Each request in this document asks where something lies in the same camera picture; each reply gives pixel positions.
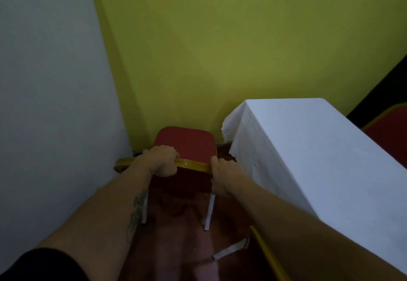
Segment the yellow-green wall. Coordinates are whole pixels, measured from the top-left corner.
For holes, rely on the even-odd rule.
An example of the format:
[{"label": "yellow-green wall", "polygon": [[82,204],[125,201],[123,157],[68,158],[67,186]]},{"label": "yellow-green wall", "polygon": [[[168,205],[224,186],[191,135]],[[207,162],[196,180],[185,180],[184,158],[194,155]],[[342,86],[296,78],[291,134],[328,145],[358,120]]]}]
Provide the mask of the yellow-green wall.
[{"label": "yellow-green wall", "polygon": [[347,114],[407,53],[407,0],[94,1],[134,149],[167,125],[221,142],[245,99]]}]

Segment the forearm tattoo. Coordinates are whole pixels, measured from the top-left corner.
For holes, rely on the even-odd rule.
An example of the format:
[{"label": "forearm tattoo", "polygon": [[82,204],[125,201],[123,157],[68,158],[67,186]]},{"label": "forearm tattoo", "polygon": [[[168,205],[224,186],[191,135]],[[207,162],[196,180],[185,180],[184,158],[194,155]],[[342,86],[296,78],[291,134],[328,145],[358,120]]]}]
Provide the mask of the forearm tattoo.
[{"label": "forearm tattoo", "polygon": [[137,195],[133,201],[134,212],[130,215],[130,222],[127,226],[127,242],[131,243],[133,240],[133,236],[135,233],[135,229],[137,228],[138,221],[141,216],[141,210],[144,203],[144,199],[146,197],[147,190],[143,191],[141,194]]}]

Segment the table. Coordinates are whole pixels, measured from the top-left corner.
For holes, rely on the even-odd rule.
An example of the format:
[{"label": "table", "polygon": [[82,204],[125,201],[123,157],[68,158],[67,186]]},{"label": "table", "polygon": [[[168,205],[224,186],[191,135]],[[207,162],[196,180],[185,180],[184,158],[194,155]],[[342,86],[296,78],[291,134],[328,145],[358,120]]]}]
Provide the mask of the table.
[{"label": "table", "polygon": [[246,100],[222,133],[257,184],[407,273],[407,170],[326,100]]}]

